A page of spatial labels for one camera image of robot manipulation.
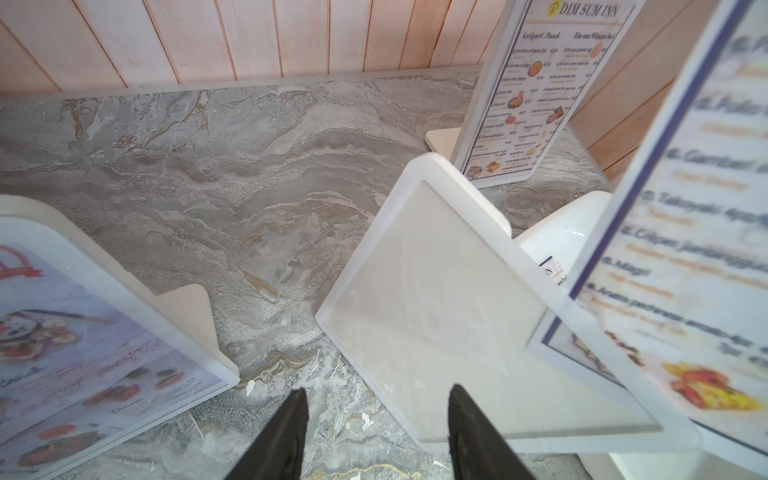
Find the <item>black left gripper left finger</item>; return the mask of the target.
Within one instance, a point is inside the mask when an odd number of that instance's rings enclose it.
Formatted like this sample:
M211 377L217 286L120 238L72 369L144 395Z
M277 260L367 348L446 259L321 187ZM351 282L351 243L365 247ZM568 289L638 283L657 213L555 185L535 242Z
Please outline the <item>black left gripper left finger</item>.
M306 390L290 392L226 480L301 478L309 408Z

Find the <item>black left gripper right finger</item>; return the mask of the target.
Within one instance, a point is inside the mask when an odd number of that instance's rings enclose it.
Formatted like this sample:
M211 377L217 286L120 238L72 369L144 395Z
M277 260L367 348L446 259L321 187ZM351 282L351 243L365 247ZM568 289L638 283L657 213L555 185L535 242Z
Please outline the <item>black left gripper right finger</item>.
M449 450L456 480L533 480L501 434L459 384L448 401Z

